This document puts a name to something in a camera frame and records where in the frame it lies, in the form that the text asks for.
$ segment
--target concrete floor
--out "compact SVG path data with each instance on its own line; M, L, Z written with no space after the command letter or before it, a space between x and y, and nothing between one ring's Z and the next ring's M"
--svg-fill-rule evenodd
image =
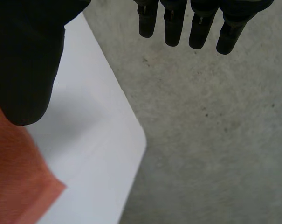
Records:
M249 22L232 54L138 35L137 5L93 0L85 11L143 125L148 148L120 224L282 224L282 0Z

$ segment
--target gray concrete surface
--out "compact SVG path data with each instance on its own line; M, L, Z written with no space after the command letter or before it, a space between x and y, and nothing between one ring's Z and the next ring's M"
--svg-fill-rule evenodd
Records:
M85 11L142 123L148 148L120 224L282 224L282 0L249 22L232 54L138 35L137 5L93 0Z

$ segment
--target glove finger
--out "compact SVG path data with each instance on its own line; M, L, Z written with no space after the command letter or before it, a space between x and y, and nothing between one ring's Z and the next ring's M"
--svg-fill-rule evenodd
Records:
M251 20L255 14L249 16L230 16L223 14L225 23L220 30L220 37L216 46L220 54L227 55L232 52L247 22Z
M220 31L217 51L229 54L237 43L247 22L259 11L269 7L274 0L221 0L220 8L224 12L225 23Z
M215 0L191 0L191 5L195 15L189 46L193 49L201 49L208 37L219 4Z
M161 2L165 7L165 43L175 47L180 41L187 0L161 0Z
M139 3L141 3L141 5L138 6L139 33L142 37L149 38L154 32L159 0Z
M0 108L11 123L29 125L44 115L62 51L63 38L47 53L0 59Z

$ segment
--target white sheet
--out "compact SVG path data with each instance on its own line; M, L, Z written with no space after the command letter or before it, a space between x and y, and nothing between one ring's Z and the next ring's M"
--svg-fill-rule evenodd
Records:
M28 130L68 187L38 224L116 224L146 141L82 14L66 26L49 108Z

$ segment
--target orange cloth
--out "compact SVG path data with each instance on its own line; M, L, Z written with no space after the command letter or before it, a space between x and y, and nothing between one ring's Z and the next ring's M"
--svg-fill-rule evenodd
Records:
M24 127L0 110L0 224L34 224L63 192Z

